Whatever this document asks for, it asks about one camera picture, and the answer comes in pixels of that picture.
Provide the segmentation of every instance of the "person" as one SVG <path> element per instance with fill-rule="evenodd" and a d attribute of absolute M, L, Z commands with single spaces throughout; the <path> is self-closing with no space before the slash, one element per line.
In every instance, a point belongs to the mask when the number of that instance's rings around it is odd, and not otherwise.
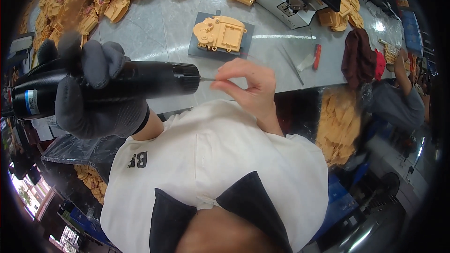
<path fill-rule="evenodd" d="M 387 82 L 374 84 L 373 101 L 367 108 L 369 113 L 377 114 L 393 126 L 407 132 L 418 129 L 424 121 L 429 122 L 429 96 L 420 96 L 411 84 L 404 67 L 408 54 L 402 48 L 394 64 L 396 88 Z"/>
<path fill-rule="evenodd" d="M 78 36 L 63 36 L 57 53 L 46 40 L 38 60 L 71 56 L 73 45 L 80 45 Z M 84 76 L 94 88 L 106 86 L 126 60 L 114 42 L 90 40 L 82 48 Z M 238 77 L 247 89 L 229 81 Z M 127 138 L 112 163 L 100 217 L 122 252 L 296 253 L 322 225 L 327 164 L 306 138 L 284 137 L 273 70 L 237 58 L 215 78 L 211 89 L 235 101 L 213 100 L 165 122 L 145 100 L 85 110 L 75 80 L 59 83 L 55 115 L 62 128 L 78 138 Z"/>

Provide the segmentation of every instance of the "black electric screwdriver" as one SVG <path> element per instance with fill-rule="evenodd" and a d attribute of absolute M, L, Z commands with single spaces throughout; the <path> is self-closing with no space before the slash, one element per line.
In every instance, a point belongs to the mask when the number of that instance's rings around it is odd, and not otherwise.
<path fill-rule="evenodd" d="M 106 106 L 132 98 L 158 98 L 194 94 L 200 81 L 195 65 L 131 61 L 126 62 L 121 73 L 110 79 L 102 89 L 94 89 L 82 74 L 76 75 L 64 66 L 67 61 L 56 59 L 38 66 L 20 77 L 11 90 L 12 104 L 2 108 L 1 115 L 16 116 L 22 120 L 40 119 L 54 115 L 58 83 L 68 74 L 74 76 L 82 89 L 86 109 Z"/>

